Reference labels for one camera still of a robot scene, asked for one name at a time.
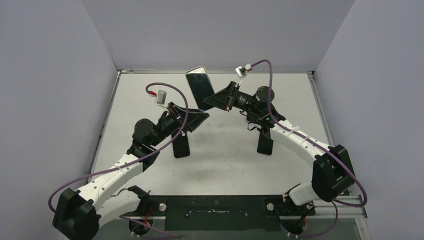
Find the black phone case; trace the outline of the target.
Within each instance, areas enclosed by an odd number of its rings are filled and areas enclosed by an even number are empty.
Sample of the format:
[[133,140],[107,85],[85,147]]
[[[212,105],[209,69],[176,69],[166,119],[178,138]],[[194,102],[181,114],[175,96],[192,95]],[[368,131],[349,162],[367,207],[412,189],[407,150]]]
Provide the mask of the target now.
[[172,138],[176,137],[172,142],[172,151],[173,156],[176,159],[188,157],[190,152],[188,134],[186,132],[181,132],[177,134],[177,130],[171,135]]

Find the phone pink case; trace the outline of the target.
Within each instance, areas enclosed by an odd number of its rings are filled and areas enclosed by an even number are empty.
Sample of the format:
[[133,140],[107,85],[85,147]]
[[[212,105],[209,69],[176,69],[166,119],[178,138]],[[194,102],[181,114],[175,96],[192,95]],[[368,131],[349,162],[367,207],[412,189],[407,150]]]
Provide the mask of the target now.
[[215,94],[206,68],[204,66],[198,66],[191,69],[185,73],[185,78],[198,109],[205,112],[213,108],[211,105],[203,102],[205,98]]

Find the white-edged black phone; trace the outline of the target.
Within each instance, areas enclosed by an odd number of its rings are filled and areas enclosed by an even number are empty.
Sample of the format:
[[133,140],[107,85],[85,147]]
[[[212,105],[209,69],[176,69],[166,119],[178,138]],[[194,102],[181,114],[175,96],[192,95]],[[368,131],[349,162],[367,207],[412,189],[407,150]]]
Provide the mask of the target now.
[[256,152],[259,154],[271,156],[273,153],[274,141],[263,133],[259,134]]

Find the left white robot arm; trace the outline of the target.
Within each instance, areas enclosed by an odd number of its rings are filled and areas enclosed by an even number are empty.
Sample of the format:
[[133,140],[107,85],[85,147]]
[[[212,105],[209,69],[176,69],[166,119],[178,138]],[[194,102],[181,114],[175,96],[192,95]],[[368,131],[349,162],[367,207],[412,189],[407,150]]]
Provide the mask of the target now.
[[91,240],[113,219],[128,212],[141,216],[149,210],[148,194],[140,188],[121,196],[113,194],[155,162],[160,153],[155,149],[158,144],[169,136],[176,140],[181,133],[193,132],[210,116],[173,102],[166,108],[157,123],[147,118],[136,122],[130,148],[111,168],[93,173],[89,183],[60,194],[54,228],[70,240]]

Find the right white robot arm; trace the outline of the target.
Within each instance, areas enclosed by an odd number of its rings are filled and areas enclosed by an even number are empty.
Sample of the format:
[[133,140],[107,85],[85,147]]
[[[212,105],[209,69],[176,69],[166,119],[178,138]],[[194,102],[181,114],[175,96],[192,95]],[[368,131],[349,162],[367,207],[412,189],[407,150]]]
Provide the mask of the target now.
[[291,124],[272,105],[274,92],[268,86],[259,87],[253,95],[241,92],[235,82],[206,97],[203,102],[214,108],[230,111],[240,109],[259,131],[257,152],[271,155],[275,142],[297,154],[312,168],[312,179],[299,183],[283,194],[282,207],[290,215],[315,200],[331,202],[354,184],[354,171],[348,151],[341,145],[322,143]]

